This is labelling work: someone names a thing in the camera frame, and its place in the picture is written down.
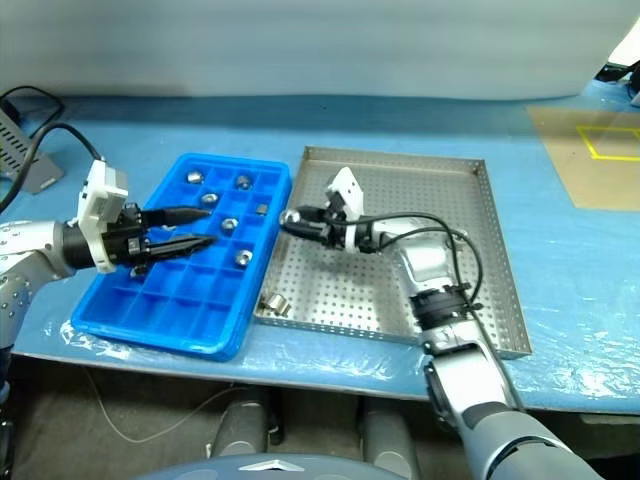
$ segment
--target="silver robot arm segment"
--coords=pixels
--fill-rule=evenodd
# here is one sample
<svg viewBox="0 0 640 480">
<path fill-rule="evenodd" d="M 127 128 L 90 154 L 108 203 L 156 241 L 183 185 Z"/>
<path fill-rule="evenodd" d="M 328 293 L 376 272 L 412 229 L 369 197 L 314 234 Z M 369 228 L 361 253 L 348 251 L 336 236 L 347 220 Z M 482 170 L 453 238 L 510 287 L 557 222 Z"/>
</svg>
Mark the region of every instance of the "silver robot arm segment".
<svg viewBox="0 0 640 480">
<path fill-rule="evenodd" d="M 431 356 L 425 367 L 429 397 L 437 417 L 460 435 L 473 477 L 601 478 L 544 425 L 517 410 L 516 394 L 475 314 L 481 306 L 470 305 L 467 286 L 458 285 L 451 237 L 410 233 L 430 225 L 410 214 L 364 216 L 359 196 L 350 205 L 344 195 L 345 188 L 361 192 L 352 172 L 343 168 L 336 179 L 327 188 L 324 209 L 289 210 L 281 217 L 282 229 L 329 248 L 391 256 Z"/>
</svg>

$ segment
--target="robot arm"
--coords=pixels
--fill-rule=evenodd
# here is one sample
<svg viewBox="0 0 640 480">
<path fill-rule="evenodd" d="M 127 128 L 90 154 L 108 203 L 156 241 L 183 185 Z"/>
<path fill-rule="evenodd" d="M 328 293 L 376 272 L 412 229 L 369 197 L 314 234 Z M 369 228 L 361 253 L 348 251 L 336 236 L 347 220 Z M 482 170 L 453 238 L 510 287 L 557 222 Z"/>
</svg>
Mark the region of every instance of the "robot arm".
<svg viewBox="0 0 640 480">
<path fill-rule="evenodd" d="M 454 236 L 438 217 L 363 215 L 363 194 L 343 168 L 327 188 L 325 208 L 283 212 L 282 229 L 329 248 L 388 252 L 422 330 L 431 360 L 425 367 L 429 397 L 442 422 L 460 435 L 477 480 L 600 478 L 540 422 L 519 410 L 500 360 L 479 322 L 482 308 L 467 297 L 457 273 Z M 441 224 L 429 227 L 427 220 Z M 430 232 L 444 232 L 439 238 Z"/>
<path fill-rule="evenodd" d="M 145 211 L 126 204 L 127 195 L 126 176 L 96 159 L 80 192 L 76 219 L 0 225 L 0 403 L 8 394 L 11 348 L 42 286 L 90 267 L 110 273 L 124 265 L 142 274 L 157 261 L 190 255 L 215 241 L 185 235 L 151 243 L 150 228 L 191 223 L 210 212 L 192 207 Z"/>
</svg>

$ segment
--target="cardboard sheet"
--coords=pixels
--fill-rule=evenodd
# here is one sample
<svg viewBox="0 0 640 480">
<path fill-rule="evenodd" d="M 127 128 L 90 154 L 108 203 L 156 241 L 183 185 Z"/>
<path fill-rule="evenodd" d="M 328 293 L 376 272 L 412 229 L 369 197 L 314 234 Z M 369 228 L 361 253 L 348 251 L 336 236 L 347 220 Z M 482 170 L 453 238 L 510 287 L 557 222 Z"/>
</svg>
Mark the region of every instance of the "cardboard sheet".
<svg viewBox="0 0 640 480">
<path fill-rule="evenodd" d="M 571 201 L 640 211 L 640 115 L 529 107 Z"/>
</svg>

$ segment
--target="white wall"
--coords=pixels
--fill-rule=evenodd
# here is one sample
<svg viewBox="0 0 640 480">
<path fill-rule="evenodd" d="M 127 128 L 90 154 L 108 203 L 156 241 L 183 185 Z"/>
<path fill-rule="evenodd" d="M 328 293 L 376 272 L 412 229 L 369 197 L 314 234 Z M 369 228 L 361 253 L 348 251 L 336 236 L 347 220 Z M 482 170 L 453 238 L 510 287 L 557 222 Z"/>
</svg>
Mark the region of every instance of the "white wall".
<svg viewBox="0 0 640 480">
<path fill-rule="evenodd" d="M 569 95 L 638 13 L 638 0 L 0 0 L 0 86 Z"/>
</svg>

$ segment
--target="floor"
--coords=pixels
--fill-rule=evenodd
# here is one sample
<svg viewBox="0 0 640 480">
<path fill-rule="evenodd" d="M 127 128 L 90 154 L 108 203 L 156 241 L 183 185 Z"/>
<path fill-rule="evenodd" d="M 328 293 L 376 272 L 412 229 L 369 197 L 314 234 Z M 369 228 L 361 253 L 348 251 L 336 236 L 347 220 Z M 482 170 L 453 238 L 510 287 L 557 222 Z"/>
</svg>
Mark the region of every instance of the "floor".
<svg viewBox="0 0 640 480">
<path fill-rule="evenodd" d="M 17 429 L 14 479 L 125 479 L 205 459 L 221 413 L 237 394 L 223 394 L 166 434 L 144 443 L 131 443 L 107 423 L 87 373 L 114 425 L 129 440 L 144 439 L 166 429 L 205 399 L 229 387 L 191 379 L 85 370 L 18 357 L 12 365 L 11 400 L 5 409 Z M 360 459 L 357 407 L 358 399 L 352 395 L 284 390 L 285 441 L 271 451 Z M 470 478 L 461 445 L 452 433 L 441 431 L 435 424 L 428 403 L 397 402 L 397 409 L 412 430 L 423 478 Z M 561 438 L 583 454 L 640 450 L 637 425 L 596 429 L 591 438 L 579 433 L 584 428 L 579 417 L 565 417 L 560 421 L 547 414 L 544 421 L 555 422 L 554 431 L 562 432 Z"/>
</svg>

